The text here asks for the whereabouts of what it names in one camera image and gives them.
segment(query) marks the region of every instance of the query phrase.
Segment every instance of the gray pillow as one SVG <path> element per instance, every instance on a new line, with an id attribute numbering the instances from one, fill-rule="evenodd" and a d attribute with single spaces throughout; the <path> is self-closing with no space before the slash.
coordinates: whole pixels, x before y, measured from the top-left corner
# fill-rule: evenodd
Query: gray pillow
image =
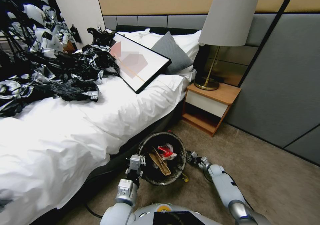
<path id="1" fill-rule="evenodd" d="M 154 44 L 151 50 L 171 59 L 171 65 L 166 70 L 167 74 L 175 74 L 192 65 L 192 60 L 177 45 L 169 31 Z"/>

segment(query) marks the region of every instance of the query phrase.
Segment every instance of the abstract artwork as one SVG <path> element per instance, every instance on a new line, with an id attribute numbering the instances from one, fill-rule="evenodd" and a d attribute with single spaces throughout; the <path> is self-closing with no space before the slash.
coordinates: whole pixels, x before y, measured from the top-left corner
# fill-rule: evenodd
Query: abstract artwork
<path id="1" fill-rule="evenodd" d="M 171 60 L 116 33 L 110 54 L 120 68 L 121 78 L 140 93 L 152 82 Z"/>

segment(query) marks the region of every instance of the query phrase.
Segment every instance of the black bed frame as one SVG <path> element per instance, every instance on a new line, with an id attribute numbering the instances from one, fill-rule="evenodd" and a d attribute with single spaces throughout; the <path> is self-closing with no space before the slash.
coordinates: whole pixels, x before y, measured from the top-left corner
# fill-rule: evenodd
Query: black bed frame
<path id="1" fill-rule="evenodd" d="M 127 25 L 117 25 L 116 31 L 134 32 L 134 31 L 144 31 L 147 28 L 150 28 L 150 32 L 154 32 L 162 35 L 168 31 L 170 31 L 171 35 L 187 35 L 187 34 L 193 34 L 198 31 L 193 29 L 127 26 Z M 208 53 L 209 53 L 209 46 L 205 45 L 199 48 L 199 52 L 194 61 L 195 68 L 199 68 L 200 64 L 205 64 L 205 60 L 208 57 Z M 106 176 L 103 176 L 102 181 L 105 182 L 106 180 L 110 180 L 113 176 L 112 174 L 114 173 L 114 171 L 115 172 L 120 171 L 122 170 L 122 168 L 124 168 L 127 165 L 126 159 L 131 157 L 131 155 L 137 152 L 139 144 L 146 136 L 148 136 L 151 133 L 161 132 L 166 128 L 166 126 L 168 126 L 169 123 L 174 123 L 180 119 L 181 113 L 182 113 L 182 103 L 183 101 L 178 103 L 177 106 L 174 108 L 174 110 L 171 111 L 169 114 L 159 119 L 158 121 L 154 122 L 152 125 L 148 126 L 139 134 L 135 135 L 130 140 L 128 140 L 128 142 L 120 148 L 118 154 L 110 155 L 111 160 L 106 165 L 94 169 L 89 174 L 84 186 L 87 186 L 90 183 L 88 185 L 88 187 L 90 187 L 89 189 L 99 190 L 99 189 L 96 189 L 98 183 L 100 184 L 100 186 L 103 186 L 103 184 L 101 185 L 101 179 L 99 180 L 99 177 L 101 178 L 102 175 L 110 174 L 110 177 L 108 178 Z M 55 224 L 55 222 L 58 221 L 59 218 L 63 216 L 63 214 L 65 214 L 72 208 L 72 204 L 83 202 L 83 197 L 84 196 L 88 197 L 88 191 L 84 189 L 84 186 L 80 189 L 80 191 L 78 191 L 74 195 L 71 201 L 69 201 L 63 208 L 59 210 L 53 209 L 49 211 L 48 213 L 36 219 L 33 223 L 31 223 L 31 225 L 38 225 L 38 224 L 44 224 L 44 223 Z"/>

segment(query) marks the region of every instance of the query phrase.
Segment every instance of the table lamp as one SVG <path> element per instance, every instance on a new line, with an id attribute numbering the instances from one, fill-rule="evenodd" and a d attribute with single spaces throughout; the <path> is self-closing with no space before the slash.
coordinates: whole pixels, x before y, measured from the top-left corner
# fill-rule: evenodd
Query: table lamp
<path id="1" fill-rule="evenodd" d="M 219 82 L 210 78 L 220 46 L 243 46 L 246 43 L 258 0 L 213 0 L 203 25 L 199 42 L 218 46 L 207 77 L 195 79 L 195 86 L 216 90 Z"/>

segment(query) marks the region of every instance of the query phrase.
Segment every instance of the waste bin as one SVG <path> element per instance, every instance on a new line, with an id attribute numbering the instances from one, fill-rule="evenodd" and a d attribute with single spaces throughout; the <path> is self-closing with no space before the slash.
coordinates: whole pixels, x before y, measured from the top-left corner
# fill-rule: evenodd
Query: waste bin
<path id="1" fill-rule="evenodd" d="M 163 146 L 169 143 L 173 147 L 173 152 L 177 156 L 172 160 L 167 160 L 167 166 L 171 171 L 170 175 L 165 176 L 159 168 L 154 168 L 153 160 L 149 156 L 149 152 L 153 148 L 157 149 L 158 146 Z M 153 185 L 168 185 L 178 179 L 186 165 L 186 149 L 182 141 L 172 132 L 159 132 L 147 136 L 139 145 L 139 155 L 144 155 L 146 166 L 142 166 L 142 178 L 147 180 Z"/>

